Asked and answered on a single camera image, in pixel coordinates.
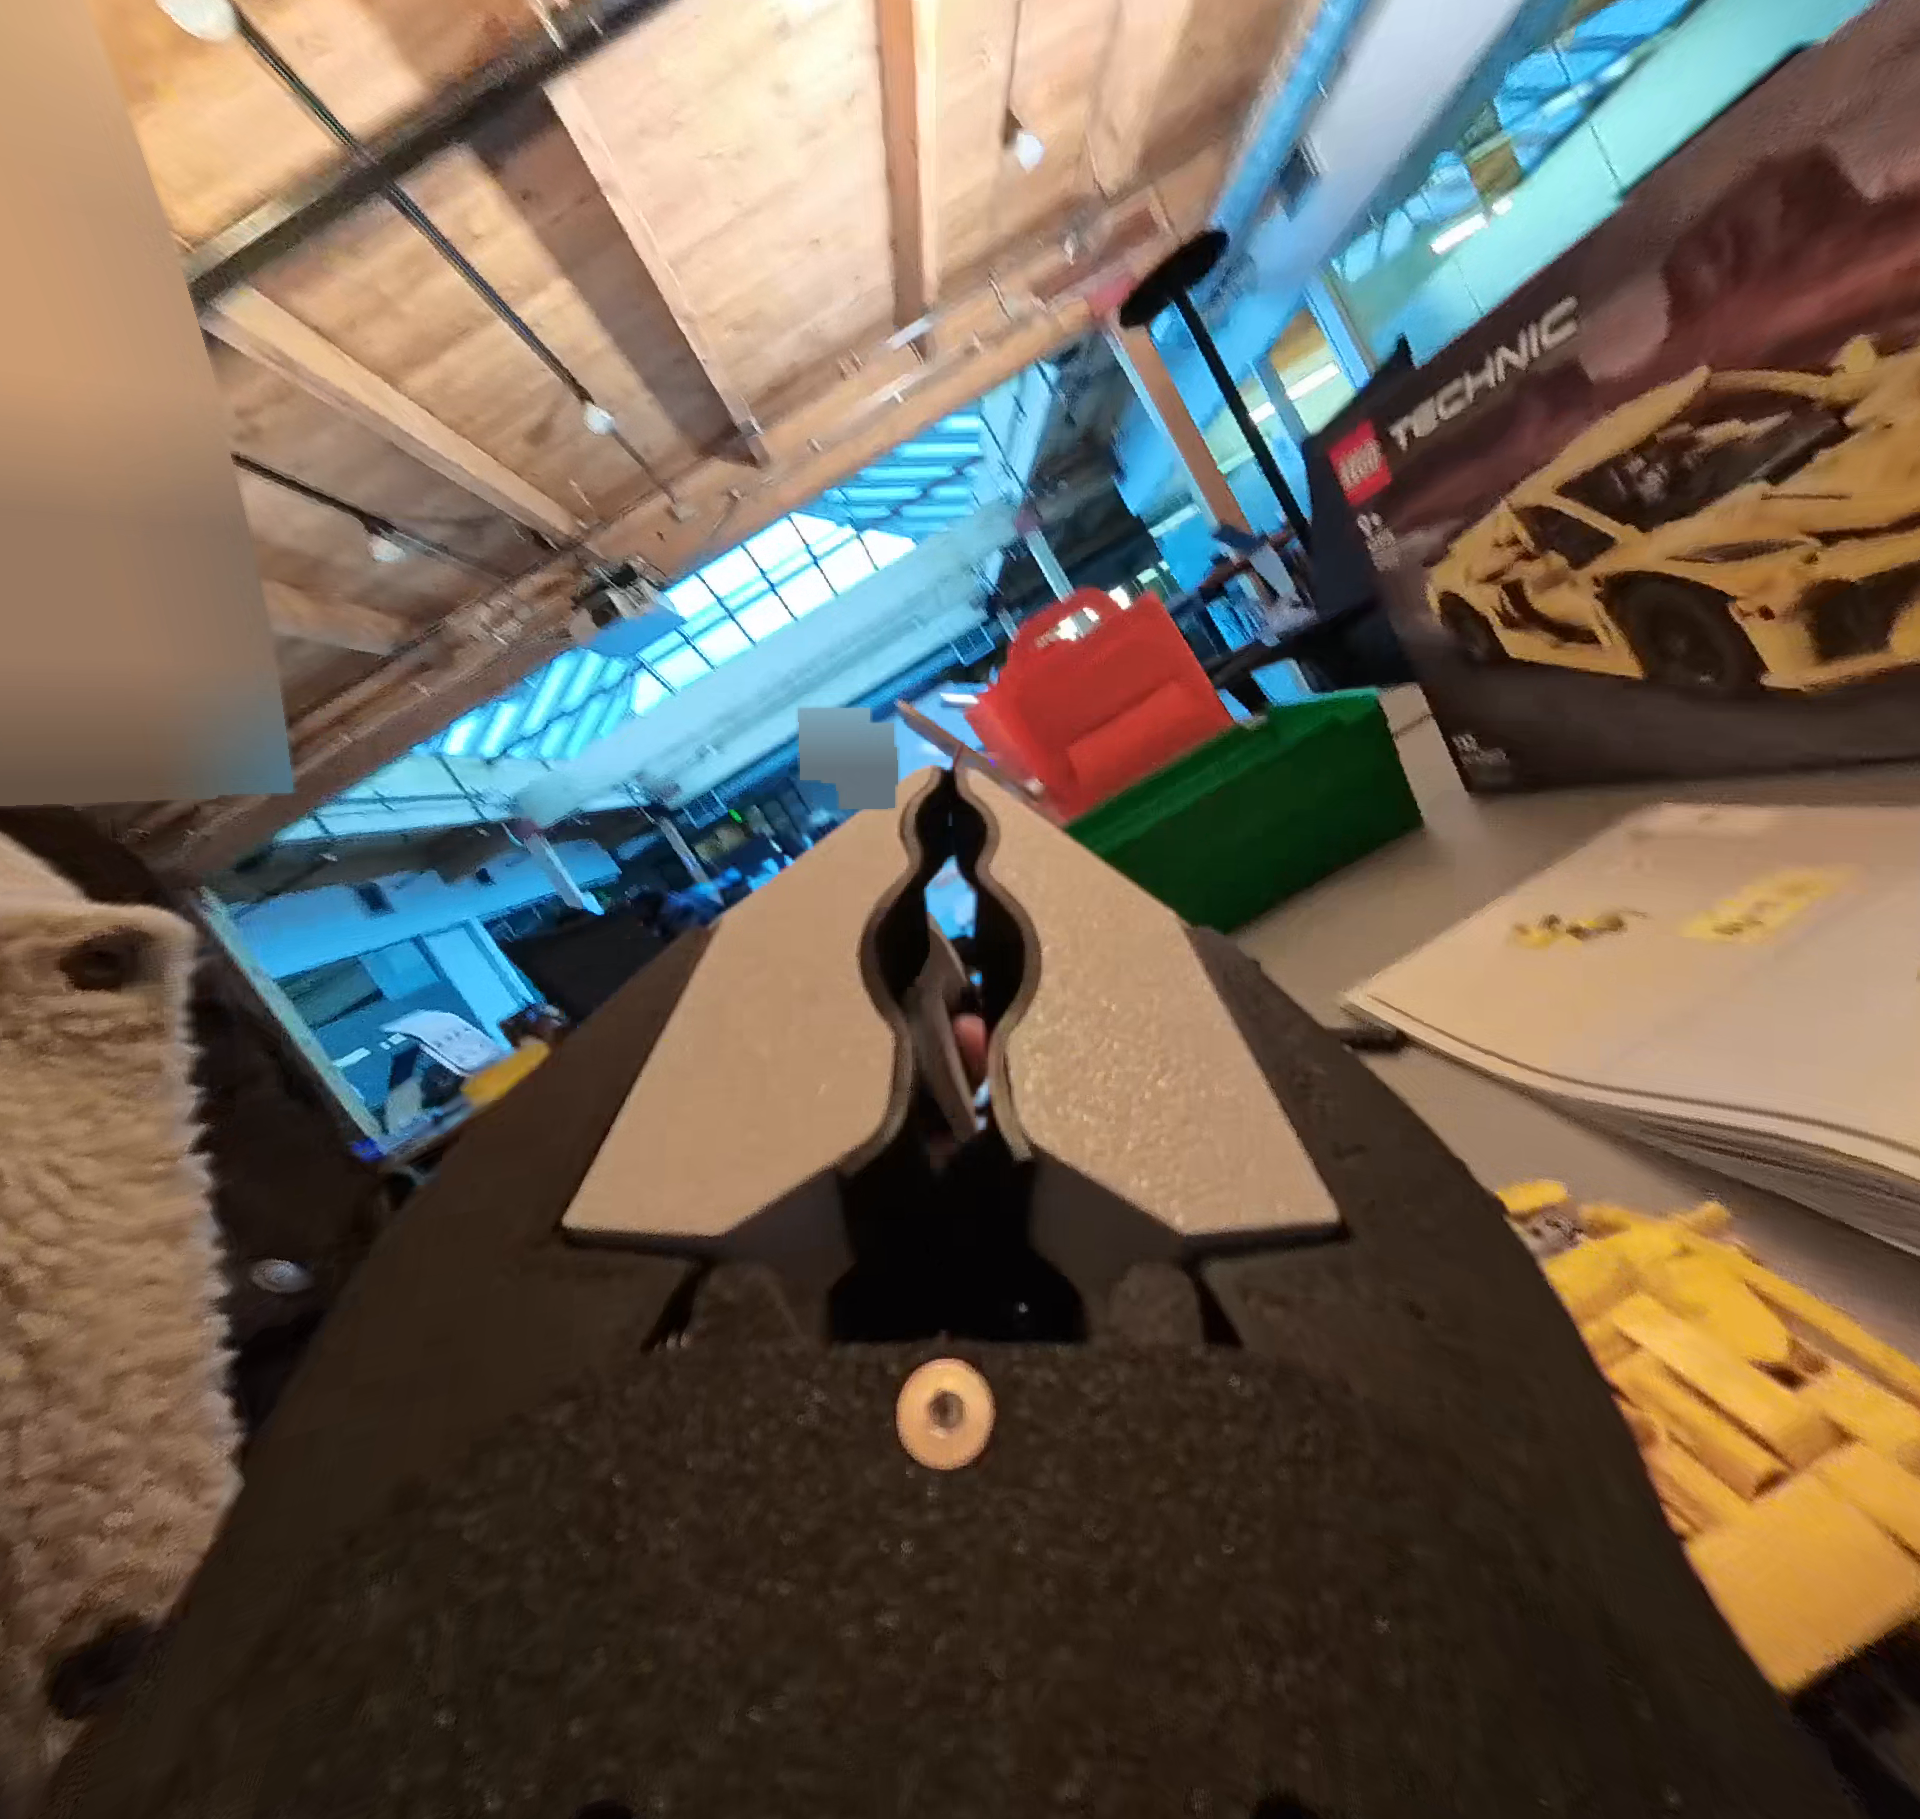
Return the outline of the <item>black floor lamp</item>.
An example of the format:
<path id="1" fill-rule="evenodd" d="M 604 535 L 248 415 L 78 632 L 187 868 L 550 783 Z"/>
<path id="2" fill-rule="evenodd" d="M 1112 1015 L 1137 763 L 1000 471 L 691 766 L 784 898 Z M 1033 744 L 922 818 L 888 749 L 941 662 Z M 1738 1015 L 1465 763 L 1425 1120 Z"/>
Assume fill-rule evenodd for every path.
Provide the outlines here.
<path id="1" fill-rule="evenodd" d="M 1202 313 L 1200 289 L 1225 246 L 1218 223 L 1190 233 L 1137 279 L 1115 321 L 1136 386 L 1212 524 L 1205 565 L 1180 607 L 1212 652 L 1207 670 L 1218 691 L 1240 715 L 1258 717 L 1306 683 L 1298 649 L 1316 606 L 1308 502 Z M 1175 346 L 1195 356 L 1215 412 L 1239 436 L 1260 486 L 1251 499 L 1235 486 L 1192 388 L 1173 371 Z"/>

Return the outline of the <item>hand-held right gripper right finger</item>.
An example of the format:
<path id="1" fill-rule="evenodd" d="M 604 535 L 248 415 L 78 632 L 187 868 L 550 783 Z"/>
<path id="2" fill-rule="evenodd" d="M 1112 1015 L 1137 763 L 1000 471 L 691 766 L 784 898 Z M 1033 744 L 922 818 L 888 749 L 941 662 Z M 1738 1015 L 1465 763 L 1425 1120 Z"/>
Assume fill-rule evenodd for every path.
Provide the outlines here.
<path id="1" fill-rule="evenodd" d="M 1137 1266 L 1345 1233 L 1178 914 L 978 771 L 962 771 L 962 872 L 987 1029 L 964 1330 L 1082 1336 Z"/>

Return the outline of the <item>green plastic bin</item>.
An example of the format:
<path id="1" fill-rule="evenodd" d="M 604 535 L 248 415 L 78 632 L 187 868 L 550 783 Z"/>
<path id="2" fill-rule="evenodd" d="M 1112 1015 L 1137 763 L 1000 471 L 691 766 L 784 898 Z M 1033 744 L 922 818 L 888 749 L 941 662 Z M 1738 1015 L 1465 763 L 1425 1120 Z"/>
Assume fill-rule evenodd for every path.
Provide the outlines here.
<path id="1" fill-rule="evenodd" d="M 1190 925 L 1232 935 L 1422 823 L 1363 686 L 1232 724 L 1069 834 Z"/>

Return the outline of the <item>open instruction booklet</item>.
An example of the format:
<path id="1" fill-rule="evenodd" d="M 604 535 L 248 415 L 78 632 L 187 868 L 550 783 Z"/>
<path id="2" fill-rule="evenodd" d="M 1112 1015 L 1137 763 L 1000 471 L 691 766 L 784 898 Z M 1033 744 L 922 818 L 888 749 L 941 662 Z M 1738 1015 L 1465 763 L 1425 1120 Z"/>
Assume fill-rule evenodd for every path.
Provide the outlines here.
<path id="1" fill-rule="evenodd" d="M 1642 806 L 1342 1004 L 1917 1250 L 1913 805 Z"/>

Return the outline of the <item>grey desk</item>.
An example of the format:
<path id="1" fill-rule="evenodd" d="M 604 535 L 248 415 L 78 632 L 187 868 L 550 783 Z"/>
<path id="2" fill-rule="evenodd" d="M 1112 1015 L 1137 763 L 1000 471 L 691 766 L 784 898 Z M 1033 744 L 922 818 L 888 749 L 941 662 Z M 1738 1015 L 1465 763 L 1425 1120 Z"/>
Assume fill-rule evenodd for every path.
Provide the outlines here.
<path id="1" fill-rule="evenodd" d="M 1422 827 L 1310 889 L 1240 935 L 1278 985 L 1322 1021 L 1354 1021 L 1342 995 L 1552 868 L 1634 810 L 1659 803 L 1913 805 L 1916 768 L 1600 788 L 1468 799 L 1432 729 L 1401 744 Z M 1559 1181 L 1576 1203 L 1653 1215 L 1718 1199 L 1764 1266 L 1834 1304 L 1916 1362 L 1916 1253 L 1693 1160 L 1513 1090 L 1407 1042 L 1365 1054 L 1365 1071 L 1407 1099 L 1477 1181 L 1499 1192 Z"/>

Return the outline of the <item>orange plastic carry case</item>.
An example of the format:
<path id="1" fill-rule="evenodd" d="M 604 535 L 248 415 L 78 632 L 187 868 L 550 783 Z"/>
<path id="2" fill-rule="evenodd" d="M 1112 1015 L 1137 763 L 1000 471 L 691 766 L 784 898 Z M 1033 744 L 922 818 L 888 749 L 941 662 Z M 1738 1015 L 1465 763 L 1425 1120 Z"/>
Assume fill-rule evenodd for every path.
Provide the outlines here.
<path id="1" fill-rule="evenodd" d="M 1225 702 L 1168 607 L 1095 589 L 1022 621 L 970 707 L 981 749 L 1062 823 L 1230 727 Z"/>

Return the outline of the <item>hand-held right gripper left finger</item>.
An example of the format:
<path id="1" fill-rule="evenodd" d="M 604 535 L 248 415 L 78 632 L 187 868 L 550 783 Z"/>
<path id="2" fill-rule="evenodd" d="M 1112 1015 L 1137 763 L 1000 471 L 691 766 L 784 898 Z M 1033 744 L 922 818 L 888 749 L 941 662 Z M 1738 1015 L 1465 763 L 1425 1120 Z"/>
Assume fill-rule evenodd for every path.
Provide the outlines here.
<path id="1" fill-rule="evenodd" d="M 799 1340 L 950 1165 L 950 948 L 923 889 L 950 774 L 922 771 L 700 935 L 563 1204 L 579 1282 L 645 1328 L 718 1275 Z"/>

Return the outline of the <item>yellow toy brick car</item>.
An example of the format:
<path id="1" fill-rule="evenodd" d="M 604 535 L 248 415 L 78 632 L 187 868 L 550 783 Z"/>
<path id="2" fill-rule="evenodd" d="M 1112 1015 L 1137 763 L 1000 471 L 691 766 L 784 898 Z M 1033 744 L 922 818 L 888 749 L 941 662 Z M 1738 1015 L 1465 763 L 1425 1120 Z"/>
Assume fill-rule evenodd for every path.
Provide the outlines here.
<path id="1" fill-rule="evenodd" d="M 1764 1266 L 1718 1199 L 1653 1215 L 1543 1177 L 1499 1200 L 1766 1682 L 1916 1642 L 1916 1362 Z"/>

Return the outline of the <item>toy car set box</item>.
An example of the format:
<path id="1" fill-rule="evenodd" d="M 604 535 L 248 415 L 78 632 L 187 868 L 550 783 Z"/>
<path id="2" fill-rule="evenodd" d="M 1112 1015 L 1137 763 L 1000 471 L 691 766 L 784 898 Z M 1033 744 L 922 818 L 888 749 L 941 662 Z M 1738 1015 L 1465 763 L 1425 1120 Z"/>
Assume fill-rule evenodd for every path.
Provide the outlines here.
<path id="1" fill-rule="evenodd" d="M 1311 450 L 1468 791 L 1913 763 L 1917 0 Z"/>

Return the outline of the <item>ceiling projector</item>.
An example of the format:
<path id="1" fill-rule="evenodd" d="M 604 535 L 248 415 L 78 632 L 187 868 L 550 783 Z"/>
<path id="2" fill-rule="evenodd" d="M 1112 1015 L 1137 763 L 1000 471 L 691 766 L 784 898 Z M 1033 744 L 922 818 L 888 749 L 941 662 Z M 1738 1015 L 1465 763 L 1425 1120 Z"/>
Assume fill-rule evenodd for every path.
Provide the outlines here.
<path id="1" fill-rule="evenodd" d="M 597 564 L 571 599 L 570 635 L 595 652 L 637 655 L 647 644 L 679 626 L 679 612 L 634 562 Z"/>

